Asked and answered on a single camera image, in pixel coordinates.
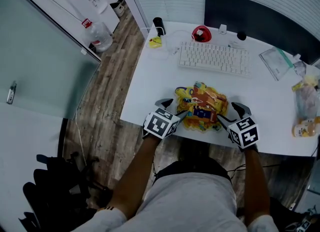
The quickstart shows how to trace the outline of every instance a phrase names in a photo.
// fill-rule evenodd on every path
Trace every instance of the plastic bottle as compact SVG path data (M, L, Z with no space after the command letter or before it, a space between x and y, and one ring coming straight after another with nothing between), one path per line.
M92 23L87 18L82 22L85 27L85 35L95 46L98 53L106 51L113 43L112 37L109 35L107 27L102 22Z
M320 116L313 119L300 120L297 125L292 128L294 137L312 137L320 133Z

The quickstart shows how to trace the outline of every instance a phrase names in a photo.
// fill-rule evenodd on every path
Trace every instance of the white sleeve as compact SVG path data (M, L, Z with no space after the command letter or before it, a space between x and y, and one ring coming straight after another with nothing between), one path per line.
M86 223L77 227L74 232L109 232L127 221L126 216L118 209L100 210Z
M248 232L279 232L274 219L263 215L255 219L247 228Z

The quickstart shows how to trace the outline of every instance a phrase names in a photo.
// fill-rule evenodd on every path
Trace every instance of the red object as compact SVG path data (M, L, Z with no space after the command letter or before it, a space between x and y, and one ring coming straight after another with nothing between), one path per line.
M92 22L86 18L81 24L87 29L92 25Z
M197 26L192 35L197 42L209 42L212 38L209 28L204 25Z

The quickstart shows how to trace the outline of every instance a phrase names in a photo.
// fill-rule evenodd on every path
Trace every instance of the gray t-shirt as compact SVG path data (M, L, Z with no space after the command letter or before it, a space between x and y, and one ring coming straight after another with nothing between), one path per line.
M158 179L136 215L127 220L118 209L101 210L75 232L278 232L271 216L247 228L236 217L230 181L206 173L182 173Z

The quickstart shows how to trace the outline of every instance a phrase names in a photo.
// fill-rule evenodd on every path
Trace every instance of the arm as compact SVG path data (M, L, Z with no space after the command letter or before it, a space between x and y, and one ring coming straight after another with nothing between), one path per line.
M149 180L150 171L161 139L149 135L115 186L113 196L108 206L122 211L127 219L132 218L140 204Z
M244 188L244 215L245 224L262 215L270 215L270 196L268 186L260 163L258 152L245 149L245 188Z

